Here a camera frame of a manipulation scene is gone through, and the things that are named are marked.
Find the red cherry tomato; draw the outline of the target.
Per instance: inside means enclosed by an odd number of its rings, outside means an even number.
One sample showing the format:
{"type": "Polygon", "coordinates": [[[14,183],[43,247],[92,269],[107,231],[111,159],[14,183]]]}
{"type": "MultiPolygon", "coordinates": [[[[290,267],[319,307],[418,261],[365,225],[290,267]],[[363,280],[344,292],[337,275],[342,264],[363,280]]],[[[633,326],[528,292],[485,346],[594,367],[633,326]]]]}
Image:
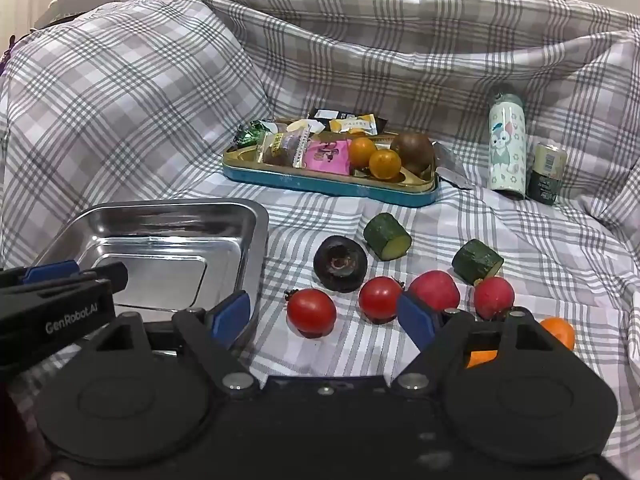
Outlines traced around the red cherry tomato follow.
{"type": "Polygon", "coordinates": [[[359,292],[359,307],[370,321],[381,324],[397,315],[397,300],[404,289],[393,278],[378,276],[371,278],[359,292]]]}
{"type": "Polygon", "coordinates": [[[335,325],[336,307],[325,292],[315,288],[292,289],[285,293],[288,322],[308,338],[326,336],[335,325]]]}

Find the orange mandarin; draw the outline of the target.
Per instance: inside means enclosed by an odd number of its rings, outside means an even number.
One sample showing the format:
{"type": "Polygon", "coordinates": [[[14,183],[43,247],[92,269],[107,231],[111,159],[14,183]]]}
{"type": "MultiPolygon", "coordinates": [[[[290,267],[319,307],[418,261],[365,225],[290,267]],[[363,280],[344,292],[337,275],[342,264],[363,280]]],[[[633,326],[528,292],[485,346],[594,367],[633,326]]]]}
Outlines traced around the orange mandarin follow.
{"type": "MultiPolygon", "coordinates": [[[[544,318],[539,322],[548,332],[564,344],[567,349],[575,348],[575,330],[574,327],[562,318],[544,318]]],[[[484,364],[494,360],[497,357],[497,350],[472,351],[467,368],[471,368],[480,364],[484,364]]]]}

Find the red radish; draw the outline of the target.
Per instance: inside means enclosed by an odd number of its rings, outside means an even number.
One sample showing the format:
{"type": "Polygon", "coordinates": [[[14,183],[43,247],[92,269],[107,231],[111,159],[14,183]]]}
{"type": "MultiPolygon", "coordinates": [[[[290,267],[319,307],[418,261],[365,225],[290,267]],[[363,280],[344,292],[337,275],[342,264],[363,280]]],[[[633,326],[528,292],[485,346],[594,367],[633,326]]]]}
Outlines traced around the red radish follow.
{"type": "Polygon", "coordinates": [[[415,278],[409,292],[436,311],[457,309],[460,292],[452,277],[439,270],[428,271],[415,278]]]}
{"type": "Polygon", "coordinates": [[[515,292],[511,284],[500,276],[485,278],[474,289],[474,307],[483,320],[513,307],[515,292]]]}

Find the right red radish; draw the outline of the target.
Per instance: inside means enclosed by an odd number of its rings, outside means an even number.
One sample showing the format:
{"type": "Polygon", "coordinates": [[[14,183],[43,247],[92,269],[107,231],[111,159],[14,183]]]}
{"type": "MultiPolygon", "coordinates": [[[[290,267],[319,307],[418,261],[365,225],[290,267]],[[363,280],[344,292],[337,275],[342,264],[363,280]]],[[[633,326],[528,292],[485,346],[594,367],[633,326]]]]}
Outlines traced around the right red radish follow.
{"type": "Polygon", "coordinates": [[[474,307],[483,320],[513,307],[515,292],[511,284],[500,276],[485,278],[474,289],[474,307]]]}

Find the right cucumber piece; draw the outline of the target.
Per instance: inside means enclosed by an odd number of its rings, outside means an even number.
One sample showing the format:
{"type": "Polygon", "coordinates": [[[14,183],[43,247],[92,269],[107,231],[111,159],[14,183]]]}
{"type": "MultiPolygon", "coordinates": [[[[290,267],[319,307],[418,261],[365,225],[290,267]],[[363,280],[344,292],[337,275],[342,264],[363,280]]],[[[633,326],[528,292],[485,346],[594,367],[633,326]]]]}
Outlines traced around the right cucumber piece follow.
{"type": "Polygon", "coordinates": [[[489,246],[473,238],[454,255],[451,266],[465,283],[477,285],[485,278],[495,276],[504,259],[489,246]]]}

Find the cucumber piece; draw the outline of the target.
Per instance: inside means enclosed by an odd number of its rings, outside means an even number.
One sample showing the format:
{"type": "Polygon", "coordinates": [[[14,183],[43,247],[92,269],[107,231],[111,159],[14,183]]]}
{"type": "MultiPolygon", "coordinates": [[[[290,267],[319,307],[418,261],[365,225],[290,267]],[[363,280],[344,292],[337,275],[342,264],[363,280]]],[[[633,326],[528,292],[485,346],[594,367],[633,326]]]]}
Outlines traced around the cucumber piece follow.
{"type": "Polygon", "coordinates": [[[477,285],[485,278],[495,276],[504,259],[489,246],[473,238],[454,255],[451,266],[465,283],[477,285]]]}
{"type": "Polygon", "coordinates": [[[363,237],[382,261],[402,257],[412,243],[412,238],[405,228],[388,212],[373,217],[364,228],[363,237]]]}

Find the dark round water chestnut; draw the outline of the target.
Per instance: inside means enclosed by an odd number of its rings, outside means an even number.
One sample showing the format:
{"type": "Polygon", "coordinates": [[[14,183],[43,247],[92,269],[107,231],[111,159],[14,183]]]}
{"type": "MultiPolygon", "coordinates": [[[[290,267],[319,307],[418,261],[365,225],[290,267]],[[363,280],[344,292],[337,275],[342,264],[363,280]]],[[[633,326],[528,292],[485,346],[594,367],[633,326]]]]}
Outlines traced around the dark round water chestnut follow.
{"type": "Polygon", "coordinates": [[[348,237],[326,238],[314,254],[314,273],[332,292],[353,292],[363,283],[368,270],[367,255],[348,237]]]}

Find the blue gold snack tin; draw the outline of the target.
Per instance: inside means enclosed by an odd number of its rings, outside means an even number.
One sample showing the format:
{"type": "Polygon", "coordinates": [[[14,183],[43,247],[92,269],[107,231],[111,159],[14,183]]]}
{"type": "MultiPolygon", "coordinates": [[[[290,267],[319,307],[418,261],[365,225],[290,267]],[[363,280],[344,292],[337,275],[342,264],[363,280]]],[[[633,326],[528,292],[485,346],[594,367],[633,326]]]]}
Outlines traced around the blue gold snack tin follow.
{"type": "MultiPolygon", "coordinates": [[[[264,120],[274,122],[278,126],[277,132],[285,132],[286,126],[296,119],[264,120]]],[[[377,136],[366,136],[364,133],[334,133],[325,128],[322,132],[311,134],[309,141],[350,141],[360,136],[371,139],[378,150],[390,148],[390,144],[399,133],[388,132],[377,136]]],[[[272,188],[287,188],[295,191],[309,191],[335,196],[360,196],[379,200],[383,203],[422,207],[434,202],[438,187],[435,171],[428,176],[422,174],[417,177],[401,165],[400,174],[388,181],[375,179],[369,168],[354,169],[350,166],[349,176],[327,174],[326,172],[311,171],[300,168],[271,166],[256,162],[256,155],[260,144],[247,148],[236,148],[233,143],[224,152],[222,164],[224,175],[231,180],[271,186],[272,188]]]]}

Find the left small orange in tin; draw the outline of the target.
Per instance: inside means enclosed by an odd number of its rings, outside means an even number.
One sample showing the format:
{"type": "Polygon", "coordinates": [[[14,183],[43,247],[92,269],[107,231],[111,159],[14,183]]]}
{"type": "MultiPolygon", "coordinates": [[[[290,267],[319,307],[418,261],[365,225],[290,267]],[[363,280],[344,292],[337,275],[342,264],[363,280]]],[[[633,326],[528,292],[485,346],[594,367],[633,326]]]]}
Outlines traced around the left small orange in tin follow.
{"type": "Polygon", "coordinates": [[[348,148],[350,166],[354,169],[367,168],[371,156],[377,149],[375,143],[364,136],[351,140],[348,148]]]}

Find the pink snack packet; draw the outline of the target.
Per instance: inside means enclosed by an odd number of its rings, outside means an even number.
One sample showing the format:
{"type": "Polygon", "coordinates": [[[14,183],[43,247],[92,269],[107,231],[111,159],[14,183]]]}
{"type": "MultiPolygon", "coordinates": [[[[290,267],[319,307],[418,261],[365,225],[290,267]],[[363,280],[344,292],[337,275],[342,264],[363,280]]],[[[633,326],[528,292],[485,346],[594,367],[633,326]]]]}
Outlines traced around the pink snack packet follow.
{"type": "Polygon", "coordinates": [[[350,175],[349,141],[310,141],[303,157],[303,167],[311,171],[350,175]]]}

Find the green foil candy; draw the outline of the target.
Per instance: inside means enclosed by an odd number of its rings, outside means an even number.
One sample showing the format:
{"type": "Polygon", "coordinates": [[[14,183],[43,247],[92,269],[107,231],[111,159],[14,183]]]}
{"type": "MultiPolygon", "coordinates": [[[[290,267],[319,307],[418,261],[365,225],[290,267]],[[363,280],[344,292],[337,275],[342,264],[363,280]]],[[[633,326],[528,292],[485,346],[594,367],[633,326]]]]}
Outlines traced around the green foil candy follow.
{"type": "Polygon", "coordinates": [[[247,148],[248,146],[261,144],[266,134],[277,131],[278,126],[274,122],[253,120],[244,126],[239,126],[233,136],[232,143],[236,148],[247,148]]]}

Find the yellow white pastry packet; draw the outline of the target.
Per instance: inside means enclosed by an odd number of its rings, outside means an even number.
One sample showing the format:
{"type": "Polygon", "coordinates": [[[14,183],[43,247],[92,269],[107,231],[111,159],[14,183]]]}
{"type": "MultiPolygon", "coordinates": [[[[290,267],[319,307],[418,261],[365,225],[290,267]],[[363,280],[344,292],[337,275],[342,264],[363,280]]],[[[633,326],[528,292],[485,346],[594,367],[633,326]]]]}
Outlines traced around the yellow white pastry packet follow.
{"type": "Polygon", "coordinates": [[[330,130],[334,133],[354,134],[361,132],[366,136],[376,136],[378,134],[378,124],[373,114],[334,118],[330,120],[329,125],[330,130]]]}

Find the small green can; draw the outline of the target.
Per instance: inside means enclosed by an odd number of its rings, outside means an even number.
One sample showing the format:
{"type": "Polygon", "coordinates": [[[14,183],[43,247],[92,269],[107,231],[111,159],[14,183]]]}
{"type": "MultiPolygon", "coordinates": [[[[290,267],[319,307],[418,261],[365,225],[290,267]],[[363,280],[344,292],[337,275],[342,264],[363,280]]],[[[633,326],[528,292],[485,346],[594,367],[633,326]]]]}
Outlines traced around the small green can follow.
{"type": "Polygon", "coordinates": [[[536,145],[530,170],[527,196],[536,202],[553,205],[563,183],[567,152],[549,143],[536,145]]]}

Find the white cartoon thermos bottle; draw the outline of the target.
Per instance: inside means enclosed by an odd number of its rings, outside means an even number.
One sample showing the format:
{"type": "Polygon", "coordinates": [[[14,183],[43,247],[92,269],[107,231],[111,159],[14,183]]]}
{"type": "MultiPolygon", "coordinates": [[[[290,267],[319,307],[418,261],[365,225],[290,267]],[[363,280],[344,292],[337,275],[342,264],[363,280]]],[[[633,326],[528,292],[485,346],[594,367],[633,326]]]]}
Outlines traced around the white cartoon thermos bottle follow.
{"type": "Polygon", "coordinates": [[[514,198],[526,194],[526,120],[521,98],[506,84],[492,89],[489,126],[489,187],[514,198]]]}

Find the black snack packet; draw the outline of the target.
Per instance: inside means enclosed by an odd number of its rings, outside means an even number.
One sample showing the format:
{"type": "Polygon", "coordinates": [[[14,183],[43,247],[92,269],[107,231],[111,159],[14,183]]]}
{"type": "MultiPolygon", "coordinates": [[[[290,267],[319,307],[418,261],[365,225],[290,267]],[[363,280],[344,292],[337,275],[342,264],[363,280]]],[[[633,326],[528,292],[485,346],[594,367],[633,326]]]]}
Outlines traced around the black snack packet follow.
{"type": "MultiPolygon", "coordinates": [[[[352,117],[352,116],[360,116],[365,114],[356,114],[353,112],[343,112],[342,110],[327,110],[326,108],[314,108],[308,115],[308,118],[317,119],[319,122],[323,122],[326,128],[330,130],[329,122],[334,118],[344,118],[344,117],[352,117]]],[[[387,125],[387,120],[376,115],[375,120],[378,124],[378,134],[384,132],[385,127],[387,125]]]]}

